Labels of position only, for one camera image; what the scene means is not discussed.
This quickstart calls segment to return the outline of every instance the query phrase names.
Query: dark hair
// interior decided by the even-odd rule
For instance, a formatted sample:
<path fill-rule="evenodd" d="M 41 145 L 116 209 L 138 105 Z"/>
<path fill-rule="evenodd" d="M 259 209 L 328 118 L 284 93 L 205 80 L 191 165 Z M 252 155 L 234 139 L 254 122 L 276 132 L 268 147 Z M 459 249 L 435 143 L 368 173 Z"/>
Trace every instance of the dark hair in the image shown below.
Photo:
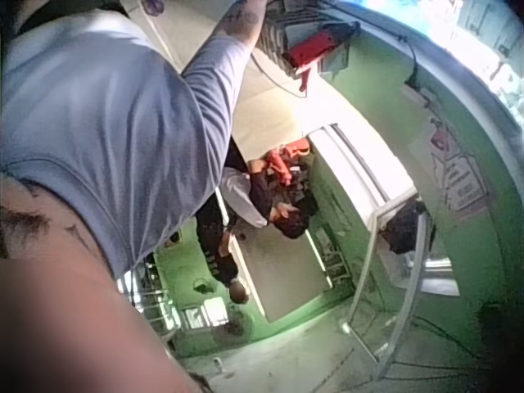
<path fill-rule="evenodd" d="M 247 303 L 249 301 L 249 295 L 247 295 L 247 290 L 246 288 L 244 287 L 244 297 L 242 297 L 241 300 L 238 300 L 238 299 L 233 299 L 233 297 L 231 296 L 231 292 L 229 292 L 229 299 L 235 304 L 235 305 L 244 305 L 245 303 Z"/>
<path fill-rule="evenodd" d="M 297 239 L 309 227 L 309 216 L 302 211 L 290 211 L 288 218 L 278 219 L 273 224 L 285 237 Z"/>
<path fill-rule="evenodd" d="M 20 244 L 49 228 L 49 219 L 37 213 L 22 213 L 0 206 L 0 258 L 9 258 L 9 242 Z"/>

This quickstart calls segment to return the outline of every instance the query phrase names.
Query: sleeve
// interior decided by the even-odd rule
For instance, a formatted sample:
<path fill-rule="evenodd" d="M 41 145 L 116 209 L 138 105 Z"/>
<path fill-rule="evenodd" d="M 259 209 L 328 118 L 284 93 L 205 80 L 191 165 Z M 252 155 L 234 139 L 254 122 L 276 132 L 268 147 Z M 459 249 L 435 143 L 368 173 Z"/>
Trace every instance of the sleeve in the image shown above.
<path fill-rule="evenodd" d="M 246 174 L 233 168 L 224 168 L 220 192 L 229 207 L 249 224 L 256 228 L 267 226 L 267 219 L 253 206 L 249 198 L 250 181 Z"/>
<path fill-rule="evenodd" d="M 217 183 L 231 138 L 233 110 L 251 51 L 233 37 L 211 37 L 182 73 L 204 122 Z"/>
<path fill-rule="evenodd" d="M 273 197 L 269 190 L 268 181 L 265 177 L 265 172 L 250 175 L 251 190 L 249 191 L 249 198 L 253 202 L 253 206 L 265 219 L 269 220 L 269 214 L 273 207 Z"/>

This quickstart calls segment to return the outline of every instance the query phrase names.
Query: green wall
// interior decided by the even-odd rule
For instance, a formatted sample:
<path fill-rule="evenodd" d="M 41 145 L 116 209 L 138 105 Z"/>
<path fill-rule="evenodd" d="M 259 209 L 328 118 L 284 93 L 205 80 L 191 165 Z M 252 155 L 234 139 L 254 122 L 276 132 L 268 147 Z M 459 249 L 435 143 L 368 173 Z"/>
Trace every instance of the green wall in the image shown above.
<path fill-rule="evenodd" d="M 523 304 L 522 206 L 503 161 L 484 130 L 457 97 L 421 69 L 420 84 L 437 95 L 458 142 L 476 157 L 491 191 L 489 209 L 469 219 L 458 221 L 447 209 L 438 207 L 436 184 L 408 149 L 427 121 L 427 113 L 400 93 L 412 68 L 413 61 L 404 53 L 363 32 L 352 41 L 349 68 L 327 81 L 362 113 L 403 163 L 436 221 L 452 260 L 460 297 L 424 294 L 418 314 L 479 347 L 476 312 L 484 302 L 505 304 L 509 313 Z M 347 209 L 353 224 L 351 233 L 339 239 L 340 247 L 347 259 L 358 256 L 363 260 L 363 240 L 368 238 L 364 224 L 322 161 L 318 163 L 318 171 L 321 174 L 314 180 L 314 190 L 321 201 L 324 218 L 332 226 L 340 225 L 330 206 L 322 203 L 321 196 L 329 188 L 339 204 Z M 374 263 L 372 273 L 387 306 L 398 309 L 404 291 L 390 285 L 381 263 Z"/>
<path fill-rule="evenodd" d="M 207 269 L 204 255 L 201 253 L 198 245 L 196 221 L 194 219 L 187 221 L 182 226 L 182 241 L 175 246 L 160 251 L 156 256 L 156 260 L 162 282 L 174 299 L 174 305 L 179 313 L 184 308 L 202 305 L 205 299 L 216 296 L 222 296 L 228 307 L 233 306 L 229 300 L 227 290 L 220 283 L 215 282 L 217 285 L 216 293 L 208 295 L 202 295 L 192 289 L 193 282 L 198 278 L 214 282 Z M 273 323 L 269 323 L 265 319 L 253 300 L 239 308 L 238 306 L 233 306 L 240 309 L 249 321 L 245 324 L 246 332 L 243 337 L 238 339 L 229 337 L 226 341 L 217 343 L 214 339 L 216 331 L 212 333 L 210 329 L 179 332 L 175 338 L 177 356 L 184 358 L 210 354 L 271 337 L 320 315 L 322 312 L 339 304 L 343 299 L 350 296 L 351 293 L 352 288 L 350 286 L 337 287 L 331 291 L 326 291 L 308 304 Z"/>

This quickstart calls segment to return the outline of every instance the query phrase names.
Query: green floor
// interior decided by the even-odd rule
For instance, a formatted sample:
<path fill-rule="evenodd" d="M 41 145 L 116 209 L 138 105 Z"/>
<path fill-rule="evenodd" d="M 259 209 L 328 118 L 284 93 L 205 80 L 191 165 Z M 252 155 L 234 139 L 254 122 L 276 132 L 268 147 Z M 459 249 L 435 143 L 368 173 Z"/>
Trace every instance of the green floor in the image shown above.
<path fill-rule="evenodd" d="M 222 296 L 228 307 L 230 320 L 235 319 L 241 322 L 237 326 L 237 335 L 227 334 L 223 327 L 197 331 L 183 329 L 175 338 L 177 356 L 180 358 L 210 354 L 274 336 L 320 315 L 339 304 L 352 292 L 350 287 L 334 288 L 286 317 L 269 323 L 259 312 L 254 301 L 248 305 L 235 306 L 230 302 L 225 288 L 214 282 L 198 246 L 195 227 L 194 219 L 185 223 L 182 227 L 182 241 L 158 253 L 157 264 L 164 286 L 169 290 L 174 306 L 180 315 L 182 315 L 181 311 L 187 307 L 199 306 L 206 299 Z M 216 285 L 216 292 L 202 295 L 193 291 L 193 283 L 199 279 L 205 279 Z"/>

